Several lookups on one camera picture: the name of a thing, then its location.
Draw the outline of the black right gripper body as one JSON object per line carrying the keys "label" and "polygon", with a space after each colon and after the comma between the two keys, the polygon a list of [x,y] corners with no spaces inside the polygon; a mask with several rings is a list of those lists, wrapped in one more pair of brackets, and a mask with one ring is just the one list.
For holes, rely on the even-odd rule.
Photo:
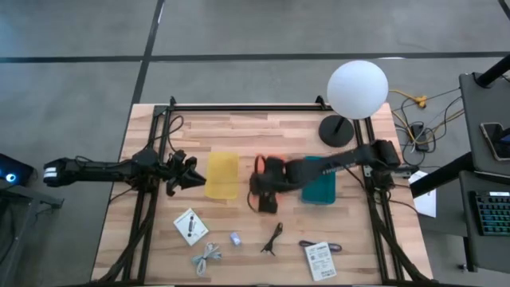
{"label": "black right gripper body", "polygon": [[249,179],[249,191],[254,195],[265,192],[286,192],[285,161],[275,156],[255,158],[254,172]]}

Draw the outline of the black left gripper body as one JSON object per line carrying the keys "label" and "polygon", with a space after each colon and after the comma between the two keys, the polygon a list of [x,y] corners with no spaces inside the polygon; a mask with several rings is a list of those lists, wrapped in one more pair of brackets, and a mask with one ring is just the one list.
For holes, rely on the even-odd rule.
{"label": "black left gripper body", "polygon": [[186,153],[184,150],[178,150],[171,154],[167,161],[167,167],[170,169],[170,178],[167,180],[166,193],[168,196],[174,196],[176,187],[180,187],[182,190],[186,189],[186,185],[182,179],[184,168],[184,159]]}

